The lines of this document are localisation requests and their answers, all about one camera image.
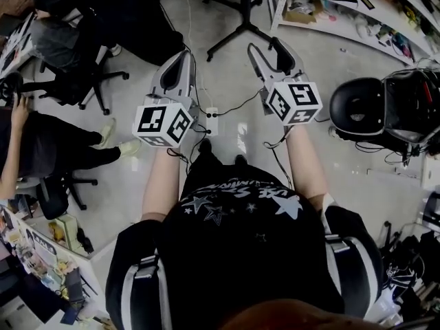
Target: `shoe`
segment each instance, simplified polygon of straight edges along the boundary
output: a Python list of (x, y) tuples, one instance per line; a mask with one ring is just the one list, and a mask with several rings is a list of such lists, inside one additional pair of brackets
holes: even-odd
[(106, 149), (109, 147), (109, 140), (116, 128), (116, 119), (112, 118), (105, 124), (101, 129), (100, 134), (102, 136), (102, 141), (97, 146), (96, 149)]
[(340, 137), (338, 135), (338, 130), (334, 126), (330, 126), (329, 127), (329, 136), (333, 137), (333, 138), (336, 138), (338, 140), (342, 140), (343, 142), (350, 142), (349, 140), (345, 140), (344, 138)]
[(113, 55), (113, 57), (115, 57), (121, 53), (122, 47), (119, 44), (116, 44), (114, 47), (111, 47), (109, 50), (111, 52), (111, 55)]
[(140, 140), (131, 140), (125, 143), (118, 144), (118, 148), (121, 151), (120, 157), (130, 157), (135, 155), (141, 146), (142, 142)]
[(240, 154), (235, 157), (234, 164), (239, 166), (248, 165), (248, 161), (246, 160), (244, 155)]
[(211, 141), (208, 138), (205, 138), (204, 140), (201, 141), (199, 145), (199, 153), (200, 154), (212, 153)]

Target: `white cable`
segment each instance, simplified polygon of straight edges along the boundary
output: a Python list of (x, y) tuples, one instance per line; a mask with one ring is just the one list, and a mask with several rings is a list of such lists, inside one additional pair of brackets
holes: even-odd
[[(191, 53), (193, 52), (193, 42), (191, 41), (191, 30), (193, 28), (193, 20), (191, 18), (191, 4), (190, 4), (190, 0), (186, 0), (186, 3), (188, 4), (188, 14), (189, 14), (189, 19), (190, 19), (190, 27), (188, 30), (188, 42), (190, 43), (190, 49), (191, 49)], [(201, 70), (201, 68), (199, 67), (198, 69), (199, 71), (199, 75), (200, 75), (200, 80), (201, 80), (201, 87), (203, 88), (203, 91), (205, 92), (206, 96), (208, 97), (210, 103), (211, 103), (211, 107), (214, 107), (214, 102), (212, 101), (212, 96), (208, 93), (208, 91), (206, 90), (205, 87), (205, 79), (204, 79), (204, 73)]]

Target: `sleeve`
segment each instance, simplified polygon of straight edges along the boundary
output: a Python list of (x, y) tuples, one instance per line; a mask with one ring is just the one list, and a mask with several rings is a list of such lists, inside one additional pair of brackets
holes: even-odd
[(378, 295), (382, 292), (384, 265), (376, 243), (366, 230), (361, 216), (350, 210), (336, 205), (328, 206), (325, 210), (325, 219), (332, 234), (341, 237), (355, 237), (364, 245), (371, 258), (378, 282)]
[(160, 237), (161, 231), (161, 222), (145, 220), (130, 226), (118, 235), (105, 287), (106, 308), (116, 329), (123, 329), (121, 294), (125, 275), (130, 266), (154, 254), (155, 241)]

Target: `forearm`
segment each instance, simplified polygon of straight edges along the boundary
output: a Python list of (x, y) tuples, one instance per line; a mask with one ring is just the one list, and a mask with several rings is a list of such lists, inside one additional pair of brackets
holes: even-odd
[(8, 157), (6, 158), (0, 182), (0, 199), (9, 199), (15, 195), (19, 176), (21, 129), (12, 127), (9, 140)]
[(297, 125), (286, 139), (295, 191), (311, 199), (327, 193), (327, 181), (305, 125)]
[(157, 149), (150, 177), (146, 183), (142, 220), (163, 220), (179, 201), (180, 159)]

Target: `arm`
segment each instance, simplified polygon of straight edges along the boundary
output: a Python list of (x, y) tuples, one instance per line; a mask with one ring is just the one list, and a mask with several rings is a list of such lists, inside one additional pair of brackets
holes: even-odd
[(305, 125), (295, 126), (286, 143), (295, 190), (310, 200), (317, 211), (321, 210), (327, 181)]
[(179, 157), (168, 155), (166, 149), (157, 149), (146, 183), (142, 220), (163, 221), (179, 201), (179, 171)]
[(20, 103), (18, 103), (16, 95), (11, 115), (11, 136), (9, 139), (8, 156), (1, 173), (0, 199), (9, 199), (15, 195), (19, 176), (21, 135), (23, 134), (23, 126), (28, 115), (28, 99), (22, 96)]

